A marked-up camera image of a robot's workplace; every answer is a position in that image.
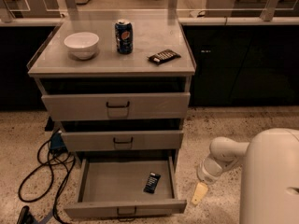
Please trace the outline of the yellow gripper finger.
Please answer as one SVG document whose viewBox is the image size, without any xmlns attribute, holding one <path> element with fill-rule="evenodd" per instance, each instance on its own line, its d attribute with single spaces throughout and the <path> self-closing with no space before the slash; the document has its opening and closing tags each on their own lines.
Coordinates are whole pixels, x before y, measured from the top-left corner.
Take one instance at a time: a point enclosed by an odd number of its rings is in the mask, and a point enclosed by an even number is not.
<svg viewBox="0 0 299 224">
<path fill-rule="evenodd" d="M 194 193 L 193 193 L 193 196 L 191 199 L 191 203 L 193 205 L 199 204 L 201 202 L 201 200 L 205 197 L 207 192 L 208 192 L 208 185 L 204 182 L 198 182 L 195 187 L 195 190 L 194 190 Z"/>
</svg>

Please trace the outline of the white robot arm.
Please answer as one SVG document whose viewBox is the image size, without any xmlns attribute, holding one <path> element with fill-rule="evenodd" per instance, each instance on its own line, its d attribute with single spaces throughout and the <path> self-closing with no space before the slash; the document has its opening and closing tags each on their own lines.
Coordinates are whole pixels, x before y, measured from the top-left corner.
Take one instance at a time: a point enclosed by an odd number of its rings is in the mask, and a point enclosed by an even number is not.
<svg viewBox="0 0 299 224">
<path fill-rule="evenodd" d="M 242 168 L 239 224 L 299 224 L 298 130 L 269 129 L 249 142 L 213 139 L 197 168 L 192 204 L 199 204 L 209 185 L 238 166 Z"/>
</svg>

